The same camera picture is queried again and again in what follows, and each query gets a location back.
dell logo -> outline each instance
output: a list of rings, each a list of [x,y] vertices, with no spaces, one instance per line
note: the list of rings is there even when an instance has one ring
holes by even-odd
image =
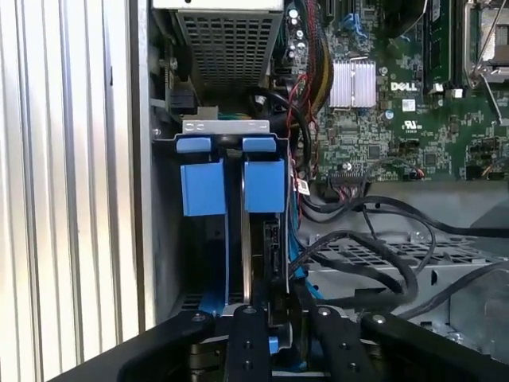
[[[417,92],[417,85],[415,82],[391,82],[390,89],[393,92]]]

chip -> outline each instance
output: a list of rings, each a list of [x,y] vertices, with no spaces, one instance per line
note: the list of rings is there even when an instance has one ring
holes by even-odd
[[[368,159],[380,159],[380,146],[369,146],[367,148]]]
[[[435,166],[437,164],[437,155],[436,154],[426,154],[424,158],[424,163],[427,166]]]

green circuit board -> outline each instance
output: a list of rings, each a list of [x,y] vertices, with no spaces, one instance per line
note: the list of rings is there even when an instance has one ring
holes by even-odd
[[[443,7],[443,13],[449,11]],[[341,30],[335,21],[327,29],[328,42],[335,60],[366,57],[376,63],[376,106],[322,110],[317,180],[325,181],[345,163],[352,165],[354,176],[362,176],[367,167],[387,156],[419,166],[427,181],[474,180],[509,154],[509,128],[499,126],[483,91],[468,91],[459,99],[425,94],[423,21],[404,37],[387,41],[379,38],[375,8],[364,7],[360,20],[367,38]],[[447,37],[436,26],[432,34]],[[297,58],[296,62],[296,72],[302,71],[305,60]],[[391,83],[406,87],[394,90]],[[502,114],[509,115],[509,88],[494,94]],[[388,166],[379,172],[378,181],[410,180],[409,172],[405,166]],[[506,178],[501,168],[491,175],[492,180]]]

cable bundle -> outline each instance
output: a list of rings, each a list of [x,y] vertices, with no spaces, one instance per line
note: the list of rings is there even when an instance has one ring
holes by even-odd
[[[298,0],[295,5],[300,10],[305,23],[305,34],[309,44],[306,74],[298,77],[288,99],[268,88],[251,88],[247,93],[251,99],[252,116],[256,119],[268,119],[273,132],[280,136],[295,138],[292,136],[292,130],[300,129],[304,150],[302,163],[298,168],[308,173],[312,152],[309,123],[312,121],[316,123],[314,116],[328,98],[332,89],[334,72],[317,0]],[[263,96],[273,105],[284,107],[287,112],[276,115],[263,114],[252,103],[254,96]],[[291,140],[293,152],[297,141],[297,139]]]

label sticker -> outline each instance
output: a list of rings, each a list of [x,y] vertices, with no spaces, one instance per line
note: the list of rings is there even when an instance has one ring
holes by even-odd
[[[297,179],[297,186],[299,189],[299,193],[301,193],[302,195],[307,195],[307,196],[311,195],[307,181],[303,181],[302,179]]]

